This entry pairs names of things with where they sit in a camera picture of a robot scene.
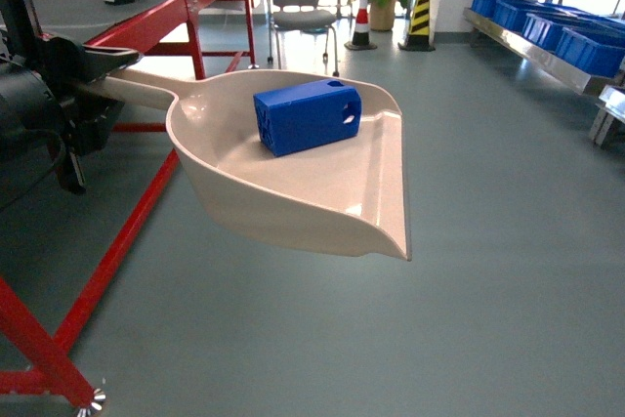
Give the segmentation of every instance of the red table frame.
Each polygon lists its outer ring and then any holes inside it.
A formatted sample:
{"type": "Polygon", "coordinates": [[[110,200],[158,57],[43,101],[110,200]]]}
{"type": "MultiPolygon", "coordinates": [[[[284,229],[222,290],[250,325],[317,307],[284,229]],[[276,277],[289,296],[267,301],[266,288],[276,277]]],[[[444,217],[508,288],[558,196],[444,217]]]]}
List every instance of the red table frame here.
{"type": "MultiPolygon", "coordinates": [[[[256,66],[252,24],[253,0],[243,1],[247,23],[247,51],[203,52],[199,44],[199,11],[217,0],[168,0],[111,28],[89,42],[93,46],[136,49],[148,55],[191,56],[196,79],[206,77],[204,56],[231,56],[226,72],[235,70],[241,58],[256,66]],[[180,24],[187,26],[188,42],[160,43],[180,24]]],[[[164,132],[161,123],[117,124],[117,132],[164,132]]],[[[0,277],[0,331],[23,353],[33,367],[27,371],[0,371],[0,395],[65,396],[74,406],[86,408],[96,389],[67,356],[83,327],[112,281],[124,256],[139,234],[158,197],[178,166],[172,150],[149,184],[146,192],[104,254],[54,336],[50,336],[11,287],[0,277]]]]}

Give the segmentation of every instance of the blue plastic cube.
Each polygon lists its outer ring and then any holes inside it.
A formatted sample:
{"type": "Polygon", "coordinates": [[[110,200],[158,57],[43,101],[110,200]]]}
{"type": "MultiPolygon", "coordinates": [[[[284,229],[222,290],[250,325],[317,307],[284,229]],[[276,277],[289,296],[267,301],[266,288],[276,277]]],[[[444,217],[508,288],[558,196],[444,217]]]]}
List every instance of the blue plastic cube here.
{"type": "Polygon", "coordinates": [[[273,155],[323,146],[358,133],[358,91],[336,79],[318,80],[254,95],[261,142],[273,155]]]}

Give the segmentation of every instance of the red and white cone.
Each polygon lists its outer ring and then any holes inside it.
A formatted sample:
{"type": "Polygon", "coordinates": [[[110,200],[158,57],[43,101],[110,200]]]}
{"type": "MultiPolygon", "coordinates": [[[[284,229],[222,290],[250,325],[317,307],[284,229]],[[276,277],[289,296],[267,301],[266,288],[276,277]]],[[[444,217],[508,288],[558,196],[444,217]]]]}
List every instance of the red and white cone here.
{"type": "Polygon", "coordinates": [[[355,17],[354,36],[345,47],[352,51],[375,49],[377,46],[369,42],[369,16],[367,15],[368,0],[359,0],[358,14],[355,17]]]}

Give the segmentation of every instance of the plant pot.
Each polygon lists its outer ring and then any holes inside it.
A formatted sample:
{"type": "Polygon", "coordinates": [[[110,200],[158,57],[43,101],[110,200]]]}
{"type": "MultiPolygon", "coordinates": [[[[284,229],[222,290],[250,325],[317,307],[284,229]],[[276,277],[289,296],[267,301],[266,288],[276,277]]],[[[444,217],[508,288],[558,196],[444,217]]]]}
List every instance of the plant pot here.
{"type": "Polygon", "coordinates": [[[395,3],[388,0],[385,5],[371,2],[369,10],[369,26],[373,31],[391,31],[395,24],[395,3]]]}

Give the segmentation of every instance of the chair leg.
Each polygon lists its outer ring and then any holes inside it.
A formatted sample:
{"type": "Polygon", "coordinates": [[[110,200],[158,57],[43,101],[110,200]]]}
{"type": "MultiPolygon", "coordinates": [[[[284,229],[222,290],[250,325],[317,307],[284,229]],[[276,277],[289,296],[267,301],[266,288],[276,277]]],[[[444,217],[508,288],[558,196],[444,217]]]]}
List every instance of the chair leg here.
{"type": "Polygon", "coordinates": [[[323,63],[328,63],[328,39],[330,39],[330,28],[325,30],[325,52],[323,53],[323,63]]]}
{"type": "Polygon", "coordinates": [[[276,28],[273,29],[275,32],[275,52],[277,53],[277,68],[282,69],[282,54],[280,52],[280,33],[276,28]]]}
{"type": "Polygon", "coordinates": [[[270,54],[267,56],[267,63],[273,63],[273,44],[271,43],[271,31],[273,30],[273,25],[271,24],[271,20],[269,22],[269,34],[270,34],[270,54]]]}
{"type": "Polygon", "coordinates": [[[332,76],[338,77],[339,76],[339,48],[337,47],[336,29],[334,29],[334,26],[332,25],[330,25],[328,29],[331,29],[332,33],[334,34],[334,72],[332,72],[332,76]]]}

